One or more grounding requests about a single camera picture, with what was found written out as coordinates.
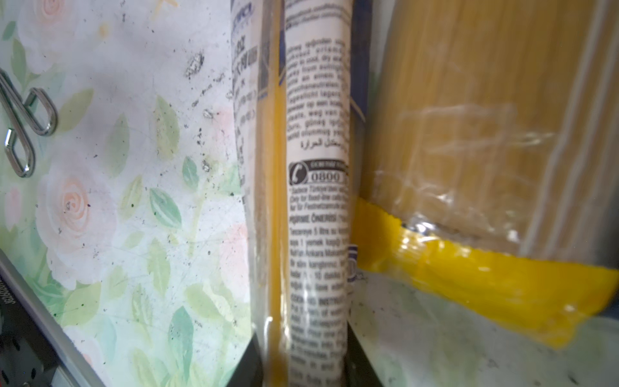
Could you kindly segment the grey white spaghetti bag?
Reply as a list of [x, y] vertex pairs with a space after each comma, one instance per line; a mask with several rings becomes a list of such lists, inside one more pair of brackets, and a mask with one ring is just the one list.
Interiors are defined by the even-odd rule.
[[233, 1], [235, 139], [263, 386], [345, 386], [372, 3]]

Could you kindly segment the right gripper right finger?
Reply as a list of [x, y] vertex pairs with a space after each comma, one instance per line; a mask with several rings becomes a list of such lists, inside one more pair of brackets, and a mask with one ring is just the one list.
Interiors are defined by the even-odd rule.
[[351, 325], [348, 325], [348, 349], [344, 358], [344, 385], [346, 387], [383, 386]]

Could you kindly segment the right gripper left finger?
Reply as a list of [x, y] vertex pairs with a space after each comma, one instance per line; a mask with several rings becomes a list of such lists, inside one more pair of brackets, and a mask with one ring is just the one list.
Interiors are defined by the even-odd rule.
[[227, 387], [262, 387], [263, 384], [264, 366], [260, 353], [260, 343], [257, 335], [254, 334], [231, 374]]

